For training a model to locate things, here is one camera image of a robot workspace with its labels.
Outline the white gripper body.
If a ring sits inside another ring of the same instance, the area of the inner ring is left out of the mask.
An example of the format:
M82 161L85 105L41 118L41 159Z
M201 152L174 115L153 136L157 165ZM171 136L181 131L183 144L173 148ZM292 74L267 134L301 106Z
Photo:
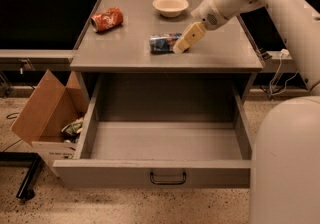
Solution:
M228 22L228 19L219 11L215 0L203 0L191 12L191 16L197 22L201 22L207 30L216 30Z

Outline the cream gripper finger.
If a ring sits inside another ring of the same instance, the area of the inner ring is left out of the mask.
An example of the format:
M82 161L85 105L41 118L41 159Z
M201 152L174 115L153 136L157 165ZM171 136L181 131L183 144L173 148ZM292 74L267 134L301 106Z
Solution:
M173 52L176 54L183 53L189 49L193 44L202 39L207 29L201 22L194 22L190 24L182 33L181 37L176 41L173 46Z

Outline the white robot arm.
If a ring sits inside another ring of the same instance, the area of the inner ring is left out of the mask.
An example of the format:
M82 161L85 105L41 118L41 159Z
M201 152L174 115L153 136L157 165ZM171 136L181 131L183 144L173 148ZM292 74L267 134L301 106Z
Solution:
M266 8L310 93L275 106L252 144L249 224L320 224L320 19L305 0L204 0L182 53L237 14Z

